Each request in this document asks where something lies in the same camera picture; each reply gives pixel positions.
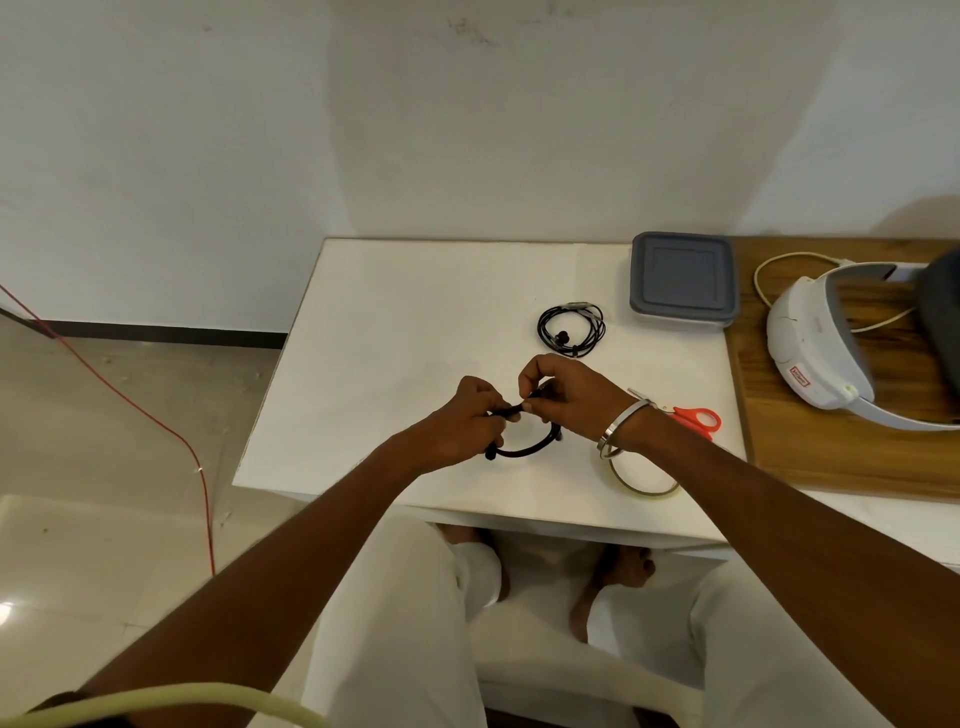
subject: person's right hand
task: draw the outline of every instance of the person's right hand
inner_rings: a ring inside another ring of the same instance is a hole
[[[549,376],[553,378],[544,385],[543,395],[527,399]],[[525,412],[594,441],[636,401],[582,361],[554,353],[534,356],[520,372],[519,385]]]

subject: black cable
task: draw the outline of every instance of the black cable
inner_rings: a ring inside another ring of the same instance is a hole
[[[547,330],[546,325],[562,313],[576,313],[586,319],[590,325],[589,333],[579,344],[571,346],[570,335],[566,331],[560,331],[555,336]],[[603,311],[596,303],[587,303],[586,301],[565,303],[564,305],[547,308],[541,313],[537,321],[537,334],[540,336],[540,340],[546,344],[547,349],[552,349],[563,356],[569,356],[571,359],[579,359],[581,356],[586,356],[592,352],[605,333],[607,333],[607,325],[603,321]]]
[[[542,387],[535,392],[531,393],[528,400],[531,400],[534,397],[541,397],[543,395]],[[513,417],[515,414],[520,412],[523,409],[523,404],[515,404],[513,407],[507,407],[506,409],[494,409],[490,414],[492,417],[502,417],[504,419],[508,417]],[[532,455],[535,452],[540,452],[554,440],[558,442],[564,438],[564,434],[561,432],[561,428],[557,423],[550,424],[550,432],[540,440],[536,445],[531,445],[529,448],[518,449],[518,450],[505,450],[500,449],[496,446],[496,443],[490,443],[487,445],[487,449],[484,451],[484,455],[488,460],[493,460],[497,455],[503,457],[526,457],[527,455]]]

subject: blue-gray container lid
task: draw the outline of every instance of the blue-gray container lid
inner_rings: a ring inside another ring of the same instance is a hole
[[[732,322],[740,313],[740,284],[730,241],[642,232],[631,253],[630,308],[650,316]]]

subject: red scissors handle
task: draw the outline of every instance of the red scissors handle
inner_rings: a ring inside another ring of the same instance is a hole
[[[713,439],[713,432],[720,429],[723,421],[720,416],[712,409],[705,407],[696,407],[686,409],[684,407],[673,408],[673,418],[681,425],[686,425],[690,429],[696,430],[708,440]]]

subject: vr headset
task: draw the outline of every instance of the vr headset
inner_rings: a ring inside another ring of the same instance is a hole
[[[960,430],[960,424],[913,420],[874,404],[874,381],[843,313],[836,281],[916,281],[917,310],[927,336],[960,393],[960,248],[930,264],[842,265],[817,279],[798,279],[767,316],[767,349],[787,384],[821,409],[848,409],[896,429]]]

